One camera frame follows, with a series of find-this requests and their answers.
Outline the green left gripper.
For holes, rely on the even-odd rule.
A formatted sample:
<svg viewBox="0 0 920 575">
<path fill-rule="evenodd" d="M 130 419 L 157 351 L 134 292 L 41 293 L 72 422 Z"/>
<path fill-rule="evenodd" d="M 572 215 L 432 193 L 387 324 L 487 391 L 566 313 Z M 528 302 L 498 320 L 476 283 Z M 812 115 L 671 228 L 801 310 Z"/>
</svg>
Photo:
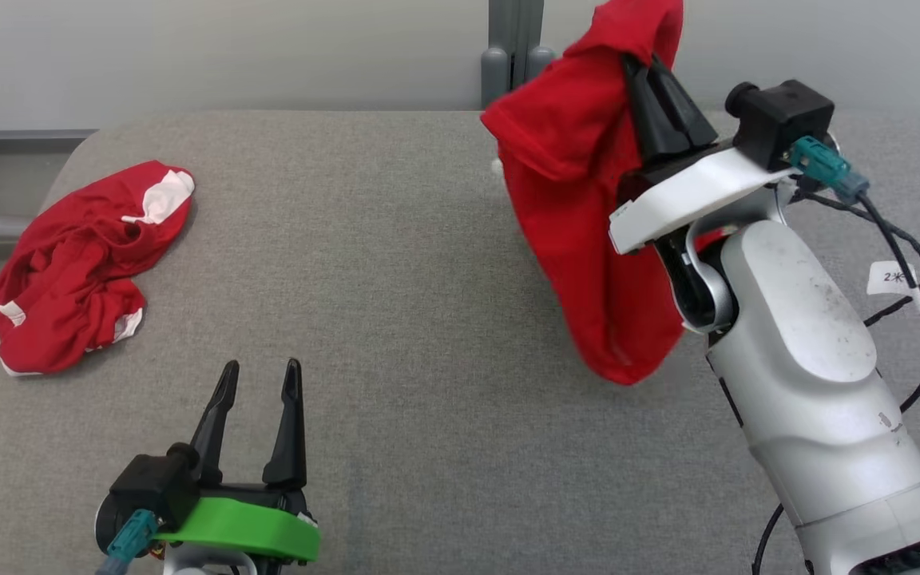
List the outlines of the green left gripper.
<svg viewBox="0 0 920 575">
<path fill-rule="evenodd" d="M 220 449 L 227 415 L 235 403 L 240 363 L 225 364 L 191 440 L 200 455 L 194 477 L 200 486 L 223 481 Z M 317 561 L 322 536 L 303 489 L 307 485 L 302 364 L 287 361 L 276 442 L 259 485 L 204 489 L 178 530 L 161 529 L 169 545 L 201 545 L 281 561 Z"/>
</svg>

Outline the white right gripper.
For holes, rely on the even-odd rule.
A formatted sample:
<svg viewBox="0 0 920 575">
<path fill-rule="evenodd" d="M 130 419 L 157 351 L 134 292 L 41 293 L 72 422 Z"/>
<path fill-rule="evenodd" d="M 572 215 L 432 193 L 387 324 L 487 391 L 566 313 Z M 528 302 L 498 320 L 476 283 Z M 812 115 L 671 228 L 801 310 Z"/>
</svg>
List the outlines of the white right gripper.
<svg viewBox="0 0 920 575">
<path fill-rule="evenodd" d="M 650 68 L 625 54 L 624 78 L 643 165 L 716 143 L 715 128 L 660 56 L 653 56 Z M 617 186 L 621 206 L 609 217 L 609 239 L 618 254 L 627 254 L 683 227 L 696 236 L 720 227 L 782 221 L 776 185 L 797 174 L 791 166 L 769 172 L 736 147 L 701 157 L 676 173 L 627 174 Z"/>
</svg>

